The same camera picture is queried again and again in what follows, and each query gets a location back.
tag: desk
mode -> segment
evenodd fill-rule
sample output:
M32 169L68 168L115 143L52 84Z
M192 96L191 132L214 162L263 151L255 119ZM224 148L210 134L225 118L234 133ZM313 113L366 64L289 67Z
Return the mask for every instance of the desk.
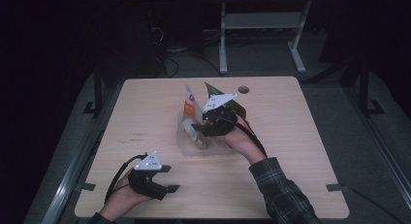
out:
M179 184L163 201L141 204L126 214L136 218L269 218L248 162L238 154L183 156L176 145L177 115L182 112L185 84L198 102L206 103L204 82L225 93L246 85L236 101L265 147L276 156L289 179L308 197L319 218L345 218L349 210L340 191L326 185L337 180L300 85L295 78L196 78L127 80L112 112L75 213L89 217L103 206L112 178L134 155L157 150L173 168L154 181Z

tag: black bracket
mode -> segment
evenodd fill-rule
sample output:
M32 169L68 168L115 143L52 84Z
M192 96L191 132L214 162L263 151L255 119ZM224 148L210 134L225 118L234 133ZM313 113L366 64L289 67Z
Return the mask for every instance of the black bracket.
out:
M94 68L94 101L94 109L92 109L93 102L88 102L82 113L94 114L93 118L96 118L103 107L102 77L97 66Z
M370 101L373 109L368 108L369 70L365 59L361 56L349 57L340 63L331 66L329 69L318 74L317 76L308 80L302 80L300 83L315 83L345 67L346 70L340 78L339 83L344 87L350 87L353 86L356 79L360 76L359 108L362 113L366 117L369 117L371 114L383 114L384 110L376 100Z

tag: plaid shirt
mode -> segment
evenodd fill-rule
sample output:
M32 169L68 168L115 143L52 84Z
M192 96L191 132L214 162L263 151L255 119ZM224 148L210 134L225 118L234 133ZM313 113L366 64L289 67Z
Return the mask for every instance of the plaid shirt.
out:
M278 223L321 223L305 195L285 177L276 158L249 168L266 200L267 213Z

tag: metal frame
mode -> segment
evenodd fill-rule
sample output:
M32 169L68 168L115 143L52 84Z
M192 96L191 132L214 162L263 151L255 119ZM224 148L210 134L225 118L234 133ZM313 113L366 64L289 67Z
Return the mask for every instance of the metal frame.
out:
M298 52L298 45L311 1L305 2L302 12L298 13L258 13L258 14L227 14L226 4L221 5L221 30L220 30L220 73L227 74L227 54L226 54L226 29L245 28L296 28L297 34L293 42L288 43L289 50L293 56L299 73L305 73L305 67Z

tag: tabletop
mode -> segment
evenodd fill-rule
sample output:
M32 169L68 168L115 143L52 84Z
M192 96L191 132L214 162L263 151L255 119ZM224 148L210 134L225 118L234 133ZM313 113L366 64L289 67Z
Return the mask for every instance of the tabletop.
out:
M153 181L179 184L180 188L163 201L135 207L126 216L269 218L249 164L241 155L185 156L176 145L185 84L204 105L205 82L224 93L237 93L235 100L247 110L247 120L268 156L277 157L287 178L308 197L319 218L348 216L341 191L329 192L326 187L337 180L299 82L292 77L125 81L86 180L95 188L81 191L77 216L89 217L101 209L111 180L124 162L156 150L161 162L172 169ZM240 86L247 86L249 92L237 92Z

